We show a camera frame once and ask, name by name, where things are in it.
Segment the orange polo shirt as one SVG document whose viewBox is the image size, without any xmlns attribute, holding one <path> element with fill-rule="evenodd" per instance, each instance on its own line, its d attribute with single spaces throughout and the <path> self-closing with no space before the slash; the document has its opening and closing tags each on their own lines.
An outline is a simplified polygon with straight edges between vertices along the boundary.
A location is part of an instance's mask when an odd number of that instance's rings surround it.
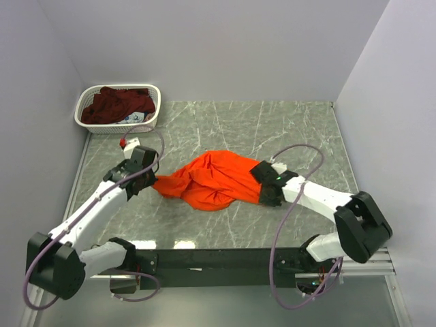
<svg viewBox="0 0 436 327">
<path fill-rule="evenodd" d="M 153 189 L 201 211 L 220 211 L 236 200 L 259 204 L 261 184 L 250 173 L 259 163 L 231 151 L 207 151 L 171 175 L 159 175 Z"/>
</svg>

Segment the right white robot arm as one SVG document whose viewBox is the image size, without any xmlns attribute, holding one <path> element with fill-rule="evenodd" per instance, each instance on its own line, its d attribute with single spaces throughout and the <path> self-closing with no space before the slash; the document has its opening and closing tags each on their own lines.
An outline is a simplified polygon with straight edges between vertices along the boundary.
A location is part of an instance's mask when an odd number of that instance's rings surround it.
<svg viewBox="0 0 436 327">
<path fill-rule="evenodd" d="M 345 256 L 364 264 L 393 235 L 375 200 L 365 191 L 352 194 L 329 189 L 288 170 L 282 163 L 262 161 L 250 173 L 261 185 L 260 204 L 275 207 L 284 202 L 296 203 L 336 226 L 335 232 L 309 238 L 292 259 L 276 258 L 276 268 L 282 265 L 294 273 L 313 272 L 322 263 Z"/>
</svg>

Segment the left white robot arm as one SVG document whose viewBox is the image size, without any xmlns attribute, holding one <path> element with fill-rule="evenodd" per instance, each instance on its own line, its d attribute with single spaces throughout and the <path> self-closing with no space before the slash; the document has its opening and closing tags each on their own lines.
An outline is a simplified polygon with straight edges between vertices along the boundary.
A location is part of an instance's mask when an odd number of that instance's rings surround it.
<svg viewBox="0 0 436 327">
<path fill-rule="evenodd" d="M 159 153 L 135 146 L 117 166 L 107 171 L 92 196 L 49 233 L 35 233 L 27 243 L 25 283 L 70 299 L 84 281 L 106 270 L 122 274 L 137 270 L 136 248 L 113 237 L 88 248 L 94 234 L 130 199 L 152 186 Z"/>
</svg>

